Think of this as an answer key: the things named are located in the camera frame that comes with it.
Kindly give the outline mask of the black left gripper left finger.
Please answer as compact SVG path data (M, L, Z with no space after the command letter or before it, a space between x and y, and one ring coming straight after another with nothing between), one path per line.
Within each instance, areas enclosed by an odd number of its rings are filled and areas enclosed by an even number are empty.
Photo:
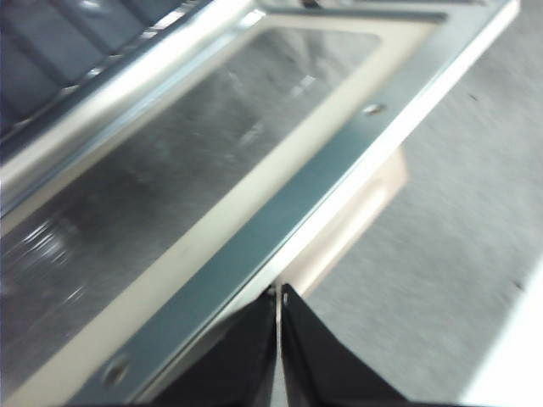
M225 335L150 404L269 406L277 360L276 299L261 294Z

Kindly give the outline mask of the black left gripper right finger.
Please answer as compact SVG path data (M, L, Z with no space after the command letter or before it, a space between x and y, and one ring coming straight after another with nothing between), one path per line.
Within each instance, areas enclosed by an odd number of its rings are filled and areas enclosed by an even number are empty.
M290 406L412 406L346 348L289 285L282 286L281 347Z

